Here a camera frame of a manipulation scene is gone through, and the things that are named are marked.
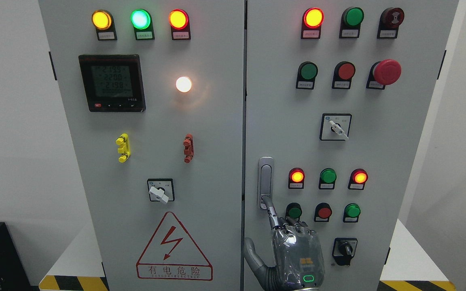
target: yellow black hazard stripe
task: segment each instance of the yellow black hazard stripe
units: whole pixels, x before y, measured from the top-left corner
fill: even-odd
[[[63,291],[109,291],[105,277],[50,276],[40,282],[41,290]],[[383,280],[377,291],[456,291],[448,281]]]
[[[456,287],[446,280],[382,280],[377,291],[456,291]]]
[[[39,284],[41,290],[109,291],[105,277],[50,276]]]

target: green push button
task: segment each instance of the green push button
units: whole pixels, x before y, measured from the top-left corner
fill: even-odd
[[[324,169],[320,174],[320,179],[326,184],[332,184],[337,179],[337,175],[333,169]]]
[[[303,276],[303,281],[305,281],[305,282],[314,282],[314,276],[305,275],[305,276]]]
[[[344,14],[344,23],[351,27],[358,26],[363,19],[364,12],[359,7],[348,8]]]
[[[346,206],[344,213],[346,213],[347,217],[356,218],[361,214],[361,209],[359,208],[359,205],[352,203]]]
[[[301,67],[300,74],[303,79],[314,79],[318,75],[318,67],[312,63],[307,63]]]
[[[291,209],[289,209],[289,216],[293,219],[298,219],[299,217],[301,217],[301,209],[297,207],[292,207]]]

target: red warning triangle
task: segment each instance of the red warning triangle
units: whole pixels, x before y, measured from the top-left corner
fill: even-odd
[[[185,226],[168,211],[136,263],[138,278],[213,280],[213,267]]]

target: white switch handle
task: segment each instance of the white switch handle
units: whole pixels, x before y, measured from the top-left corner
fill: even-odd
[[[154,186],[151,186],[148,192],[152,195],[155,195],[156,199],[161,201],[163,204],[168,203],[168,199],[170,199],[170,197],[165,195],[165,191],[163,191],[163,189],[158,189]]]
[[[344,132],[344,129],[342,129],[342,127],[339,126],[339,124],[333,122],[332,120],[329,121],[330,125],[332,126],[332,130],[338,134],[338,135],[342,135],[344,136],[344,140],[348,140],[348,136],[346,135],[346,133]]]

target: lightning bolt symbol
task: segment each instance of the lightning bolt symbol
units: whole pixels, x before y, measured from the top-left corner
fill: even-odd
[[[165,258],[163,260],[166,260],[167,258],[170,258],[170,253],[177,247],[177,245],[179,245],[179,243],[183,240],[183,238],[178,238],[178,239],[173,239],[173,240],[167,240],[168,237],[174,232],[174,230],[176,230],[176,227],[175,226],[172,226],[170,227],[170,230],[167,232],[167,235],[165,236],[165,238],[163,238],[163,241],[161,241],[161,245],[164,245],[166,243],[173,243],[174,241],[176,241],[176,244],[172,247],[172,249],[170,250],[170,252],[168,252],[168,254],[165,254]]]

